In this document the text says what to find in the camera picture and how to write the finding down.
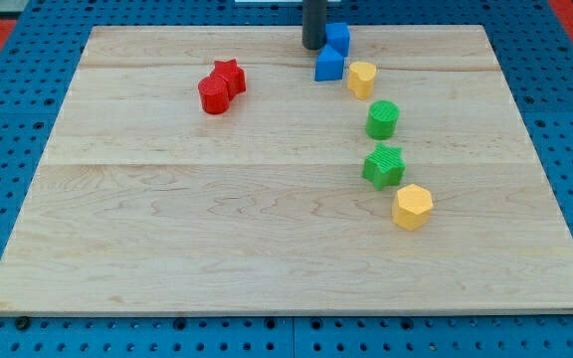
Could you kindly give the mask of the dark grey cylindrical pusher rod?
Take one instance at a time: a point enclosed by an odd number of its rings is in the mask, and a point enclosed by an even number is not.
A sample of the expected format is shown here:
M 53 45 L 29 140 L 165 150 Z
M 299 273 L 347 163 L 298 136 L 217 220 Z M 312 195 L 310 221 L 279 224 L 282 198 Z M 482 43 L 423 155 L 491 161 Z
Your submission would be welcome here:
M 324 45 L 326 0 L 302 1 L 302 45 L 308 50 L 319 50 Z

